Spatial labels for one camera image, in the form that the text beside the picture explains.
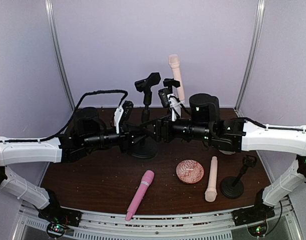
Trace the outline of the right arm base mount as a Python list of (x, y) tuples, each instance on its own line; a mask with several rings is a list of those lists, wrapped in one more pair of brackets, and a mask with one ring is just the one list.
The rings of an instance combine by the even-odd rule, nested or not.
[(247, 231), (252, 237), (264, 237), (268, 233), (267, 220), (275, 216), (272, 209), (257, 209), (254, 206), (240, 208), (232, 212), (235, 226), (247, 226)]

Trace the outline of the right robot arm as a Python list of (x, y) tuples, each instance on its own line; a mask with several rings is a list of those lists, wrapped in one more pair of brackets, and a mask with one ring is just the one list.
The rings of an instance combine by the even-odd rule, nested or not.
[(156, 141), (170, 142), (173, 138), (186, 141), (206, 141), (223, 152), (275, 151), (294, 153), (295, 160), (274, 183), (261, 190), (256, 205), (275, 206), (283, 197), (306, 181), (306, 125), (280, 126), (261, 124), (250, 118), (221, 120), (216, 96), (197, 93), (189, 98), (191, 118), (164, 116), (140, 125), (154, 126), (151, 134)]

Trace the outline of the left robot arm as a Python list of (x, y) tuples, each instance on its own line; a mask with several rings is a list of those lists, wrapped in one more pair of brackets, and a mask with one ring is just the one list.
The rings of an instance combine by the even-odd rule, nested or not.
[(0, 136), (0, 190), (5, 189), (19, 199), (33, 204), (39, 210), (61, 208), (55, 193), (40, 188), (15, 174), (11, 164), (18, 163), (72, 163), (93, 151), (119, 146), (125, 152), (145, 138), (138, 126), (127, 123), (129, 110), (121, 106), (115, 110), (114, 125), (107, 127), (96, 108), (78, 109), (72, 116), (73, 127), (68, 134), (56, 134), (48, 139), (14, 139)]

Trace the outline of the pink microphone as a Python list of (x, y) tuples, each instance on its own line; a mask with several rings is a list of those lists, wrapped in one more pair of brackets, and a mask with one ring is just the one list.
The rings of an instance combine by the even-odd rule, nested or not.
[(141, 182), (137, 188), (137, 191), (132, 199), (132, 201), (130, 202), (128, 209), (127, 209), (127, 213), (126, 213), (126, 217), (125, 217), (125, 221), (130, 221), (133, 217), (133, 215), (136, 213), (148, 187), (150, 186), (150, 184), (152, 183), (153, 179), (154, 179), (155, 173), (151, 170), (147, 170), (142, 178), (141, 178)]

